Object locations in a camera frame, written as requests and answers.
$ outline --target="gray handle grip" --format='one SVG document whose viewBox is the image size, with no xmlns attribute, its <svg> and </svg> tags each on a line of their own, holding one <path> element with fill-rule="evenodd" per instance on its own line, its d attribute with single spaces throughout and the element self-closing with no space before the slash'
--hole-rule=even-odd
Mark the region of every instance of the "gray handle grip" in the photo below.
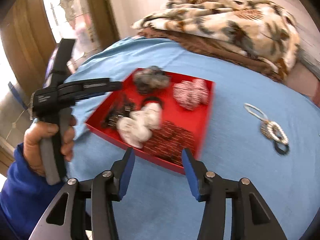
<svg viewBox="0 0 320 240">
<path fill-rule="evenodd" d="M 46 180 L 49 185 L 54 185 L 59 183 L 62 177 L 65 176 L 65 174 L 63 175 L 61 174 L 61 171 L 59 172 L 58 165 L 60 166 L 65 165 L 63 156 L 60 153 L 60 148 L 61 148 L 61 145 L 63 145 L 63 135 L 69 127 L 71 112 L 72 112 L 72 109 L 68 107 L 59 111 L 59 114 L 57 116 L 58 120 L 54 120 L 55 118 L 52 118 L 52 116 L 44 117 L 41 119 L 41 121 L 44 121 L 44 122 L 58 124 L 59 133 L 60 133 L 58 136 L 60 138 L 60 143 L 56 141 L 55 146 L 53 145 L 54 143 L 53 138 L 43 138 L 40 141 L 41 159 L 44 166 Z"/>
</svg>

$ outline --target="blue cloth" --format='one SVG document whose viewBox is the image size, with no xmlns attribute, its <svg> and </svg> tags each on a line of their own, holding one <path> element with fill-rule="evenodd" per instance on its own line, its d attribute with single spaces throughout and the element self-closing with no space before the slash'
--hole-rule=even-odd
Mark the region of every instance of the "blue cloth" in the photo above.
<svg viewBox="0 0 320 240">
<path fill-rule="evenodd" d="M 270 206 L 288 240 L 299 239 L 320 206 L 320 110 L 307 98 L 263 75 L 219 59 L 194 54 L 168 39 L 127 38 L 91 57 L 67 80 L 123 80 L 137 67 L 157 65 L 216 82 L 201 161 L 221 177 L 249 178 Z M 70 177 L 92 179 L 124 151 L 90 133 L 85 120 L 107 95 L 78 102 Z M 260 121 L 244 109 L 252 104 L 278 122 L 290 140 L 280 156 L 260 132 Z M 114 203 L 120 239 L 196 239 L 203 203 L 185 176 L 136 158 L 127 195 Z M 231 230 L 227 201 L 225 239 Z"/>
<path fill-rule="evenodd" d="M 0 192 L 0 239 L 28 240 L 38 220 L 63 183 L 49 186 L 44 177 L 31 171 L 23 157 L 23 144 L 14 151 Z"/>
</svg>

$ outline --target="finger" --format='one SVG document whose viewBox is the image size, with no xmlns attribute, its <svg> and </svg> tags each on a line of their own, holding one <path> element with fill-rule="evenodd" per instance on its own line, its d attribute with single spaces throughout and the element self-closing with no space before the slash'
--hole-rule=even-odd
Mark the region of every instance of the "finger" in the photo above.
<svg viewBox="0 0 320 240">
<path fill-rule="evenodd" d="M 64 144 L 61 147 L 61 153 L 63 155 L 66 155 L 68 152 L 71 152 L 74 145 L 75 145 L 74 141 L 71 141 L 70 143 Z"/>
<path fill-rule="evenodd" d="M 70 119 L 70 125 L 75 126 L 77 124 L 77 119 L 72 115 Z"/>
<path fill-rule="evenodd" d="M 63 142 L 69 143 L 73 141 L 74 137 L 75 137 L 75 130 L 73 129 L 72 126 L 70 126 L 63 135 Z"/>
<path fill-rule="evenodd" d="M 58 125 L 46 122 L 33 123 L 24 134 L 24 141 L 29 145 L 36 145 L 42 138 L 49 138 L 59 130 Z"/>
<path fill-rule="evenodd" d="M 68 161 L 68 162 L 71 162 L 72 158 L 73 158 L 73 151 L 68 152 L 68 153 L 64 156 L 64 159 L 65 159 L 66 161 Z"/>
</svg>

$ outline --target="floral blanket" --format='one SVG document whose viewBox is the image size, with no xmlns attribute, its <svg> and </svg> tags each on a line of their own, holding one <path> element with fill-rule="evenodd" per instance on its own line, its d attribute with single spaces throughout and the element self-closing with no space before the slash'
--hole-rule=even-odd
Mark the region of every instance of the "floral blanket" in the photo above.
<svg viewBox="0 0 320 240">
<path fill-rule="evenodd" d="M 169 0 L 132 25 L 214 39 L 213 46 L 268 63 L 285 79 L 296 63 L 295 18 L 269 0 Z"/>
</svg>

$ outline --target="brown blanket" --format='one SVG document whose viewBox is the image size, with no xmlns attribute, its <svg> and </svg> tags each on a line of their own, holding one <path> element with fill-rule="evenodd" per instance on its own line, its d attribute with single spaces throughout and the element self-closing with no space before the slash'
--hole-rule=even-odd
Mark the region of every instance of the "brown blanket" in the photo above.
<svg viewBox="0 0 320 240">
<path fill-rule="evenodd" d="M 282 82 L 282 80 L 285 78 L 283 72 L 279 72 L 279 74 L 274 72 L 268 63 L 250 59 L 224 49 L 219 49 L 219 44 L 211 38 L 175 31 L 157 30 L 151 27 L 142 29 L 138 35 L 146 38 L 167 38 L 172 41 L 176 41 L 180 43 L 182 47 L 191 52 L 232 62 L 234 64 L 259 72 L 276 82 Z"/>
</svg>

